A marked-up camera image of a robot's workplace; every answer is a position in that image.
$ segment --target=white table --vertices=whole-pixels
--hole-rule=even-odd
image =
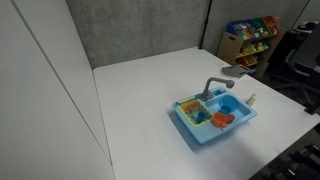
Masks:
[[[245,76],[231,92],[243,100],[256,93],[258,115],[198,145],[171,104],[202,92],[209,77],[224,78],[226,65],[190,48],[94,70],[116,180],[247,179],[320,121]]]

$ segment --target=white wall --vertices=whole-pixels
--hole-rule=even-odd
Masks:
[[[112,166],[9,0],[0,1],[0,179],[113,180]]]
[[[320,21],[320,1],[310,0],[309,4],[306,6],[301,16],[298,18],[294,28],[297,28],[301,22],[304,21]]]
[[[65,0],[13,0],[109,157],[93,73]]]

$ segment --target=small bottle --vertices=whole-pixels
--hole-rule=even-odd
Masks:
[[[256,94],[252,94],[251,97],[247,101],[248,106],[252,106],[256,99],[257,99],[257,95]]]

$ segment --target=gray faucet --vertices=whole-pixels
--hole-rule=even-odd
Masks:
[[[207,100],[213,98],[213,94],[209,91],[209,85],[210,85],[211,81],[225,83],[226,87],[229,89],[231,89],[234,86],[234,81],[232,81],[232,80],[225,80],[225,79],[211,77],[208,79],[207,84],[206,84],[206,88],[203,90],[203,93],[201,94],[200,99],[203,101],[207,101]]]

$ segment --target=sink basin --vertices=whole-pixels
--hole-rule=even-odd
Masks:
[[[200,94],[173,103],[173,108],[191,134],[204,144],[215,137],[230,131],[236,126],[257,115],[257,112],[223,87],[211,89],[214,95],[208,101],[202,101]],[[212,125],[211,119],[217,112],[232,114],[235,119],[227,127]]]

